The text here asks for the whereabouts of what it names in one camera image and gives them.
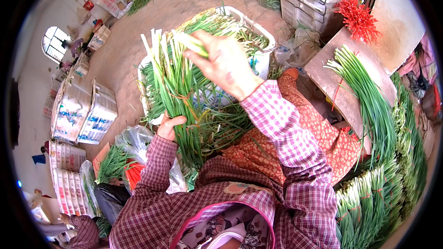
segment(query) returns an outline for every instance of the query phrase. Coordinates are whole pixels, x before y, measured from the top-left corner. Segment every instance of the hand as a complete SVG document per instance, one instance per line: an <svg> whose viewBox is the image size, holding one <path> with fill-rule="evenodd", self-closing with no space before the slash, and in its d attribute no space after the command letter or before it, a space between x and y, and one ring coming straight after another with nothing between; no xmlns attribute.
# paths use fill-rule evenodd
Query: hand
<svg viewBox="0 0 443 249"><path fill-rule="evenodd" d="M174 126L180 125L186 122L186 117L180 115L173 119L169 118L168 113L165 111L165 116L162 119L162 123L157 130L157 135L164 139L173 141L175 139Z"/></svg>
<svg viewBox="0 0 443 249"><path fill-rule="evenodd" d="M199 39L209 53L209 60L192 50L184 55L196 64L203 75L238 101L250 96L264 80L254 74L243 46L229 36L211 36L198 30L192 34Z"/></svg>
<svg viewBox="0 0 443 249"><path fill-rule="evenodd" d="M64 213L60 213L60 220L64 223L64 224L69 224L68 222L69 219L69 215L64 214Z"/></svg>

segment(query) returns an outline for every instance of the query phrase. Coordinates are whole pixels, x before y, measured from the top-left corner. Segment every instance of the red bag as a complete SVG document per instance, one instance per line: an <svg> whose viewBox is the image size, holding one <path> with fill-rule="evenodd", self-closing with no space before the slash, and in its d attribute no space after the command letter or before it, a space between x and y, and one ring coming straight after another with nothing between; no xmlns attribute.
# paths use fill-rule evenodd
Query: red bag
<svg viewBox="0 0 443 249"><path fill-rule="evenodd" d="M90 1L90 0L85 1L85 4L83 5L83 8L85 8L88 11L91 11L91 9L94 8L94 3L92 3L92 1Z"/></svg>

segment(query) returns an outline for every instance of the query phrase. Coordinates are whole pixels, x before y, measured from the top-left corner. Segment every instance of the pink plaid shirt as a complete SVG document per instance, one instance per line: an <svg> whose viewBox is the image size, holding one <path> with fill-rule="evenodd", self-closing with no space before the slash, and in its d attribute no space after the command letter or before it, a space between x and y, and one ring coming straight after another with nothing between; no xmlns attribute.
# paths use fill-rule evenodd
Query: pink plaid shirt
<svg viewBox="0 0 443 249"><path fill-rule="evenodd" d="M236 203L258 211L269 224L267 248L339 248L331 168L299 113L268 80L241 102L254 125L274 143L287 177L281 187L263 174L222 156L208 160L194 192L167 194L177 144L155 136L141 181L110 235L111 248L175 249L185 230Z"/></svg>

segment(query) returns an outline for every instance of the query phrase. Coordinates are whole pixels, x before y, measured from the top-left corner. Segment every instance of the pink cloth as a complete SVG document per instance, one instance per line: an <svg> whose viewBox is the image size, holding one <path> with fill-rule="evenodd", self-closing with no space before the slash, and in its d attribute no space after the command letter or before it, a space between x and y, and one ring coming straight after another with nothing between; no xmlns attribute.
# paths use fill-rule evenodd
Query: pink cloth
<svg viewBox="0 0 443 249"><path fill-rule="evenodd" d="M423 72L423 77L429 81L429 84L434 83L435 77L437 76L437 67L435 64L434 51L432 50L431 41L428 35L425 33L421 38L421 44L423 46L423 54L416 57L415 51L409 55L409 57L404 62L403 66L398 69L400 76L412 71L414 75L418 78L420 76L420 65Z"/></svg>

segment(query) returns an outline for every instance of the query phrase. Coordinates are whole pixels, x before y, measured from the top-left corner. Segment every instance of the white wall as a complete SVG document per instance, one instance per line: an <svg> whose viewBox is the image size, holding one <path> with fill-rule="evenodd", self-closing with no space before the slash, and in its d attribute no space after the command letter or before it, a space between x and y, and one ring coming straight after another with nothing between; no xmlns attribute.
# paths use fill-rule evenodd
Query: white wall
<svg viewBox="0 0 443 249"><path fill-rule="evenodd" d="M84 25L79 25L77 8L82 8L83 4L84 0L43 0L36 5L34 16L26 22L30 28L36 25L35 30L32 33L21 33L24 42L17 48L13 75L19 82L20 131L19 145L13 153L22 189L31 194L34 193L34 189L39 189L43 194L55 197L49 160L46 160L46 164L34 164L31 158L41 154L40 147L49 139L51 121L42 115L42 109L51 89L51 75L58 67L56 62L43 53L42 38L51 26L57 26L69 34L68 25L78 29L79 37L87 38L93 29L94 19L101 18L106 21L110 17L109 13L95 6L91 10L91 19ZM69 51L63 59L68 58Z"/></svg>

